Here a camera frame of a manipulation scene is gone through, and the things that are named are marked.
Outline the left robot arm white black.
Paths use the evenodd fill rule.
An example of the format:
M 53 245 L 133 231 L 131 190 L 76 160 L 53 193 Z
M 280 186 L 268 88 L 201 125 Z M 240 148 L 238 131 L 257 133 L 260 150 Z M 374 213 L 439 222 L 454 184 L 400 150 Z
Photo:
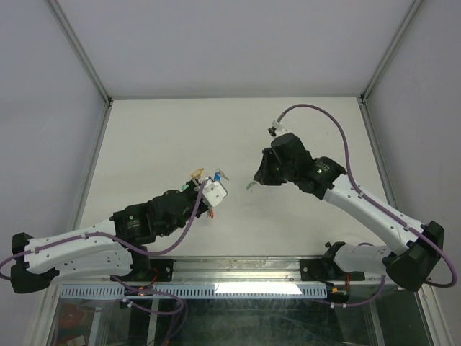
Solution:
M 130 205 L 84 229 L 34 238 L 12 238 L 10 273 L 1 278 L 18 294 L 34 293 L 62 280 L 118 275 L 142 280 L 151 271 L 150 259 L 175 249 L 149 252 L 146 245 L 181 229 L 187 233 L 195 218 L 221 204 L 228 192 L 218 180 L 192 179 L 181 190 L 169 190 L 145 203 Z

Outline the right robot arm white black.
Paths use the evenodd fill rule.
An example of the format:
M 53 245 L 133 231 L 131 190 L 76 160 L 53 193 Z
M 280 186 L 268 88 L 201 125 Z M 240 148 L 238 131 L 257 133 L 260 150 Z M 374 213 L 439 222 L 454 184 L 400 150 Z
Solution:
M 441 258 L 441 225 L 423 224 L 382 201 L 372 202 L 366 191 L 354 188 L 345 168 L 325 156 L 314 159 L 293 133 L 277 136 L 263 149 L 254 180 L 266 186 L 291 182 L 349 214 L 383 241 L 382 246 L 327 244 L 322 270 L 330 279 L 346 272 L 368 272 L 387 275 L 401 288 L 416 292 Z

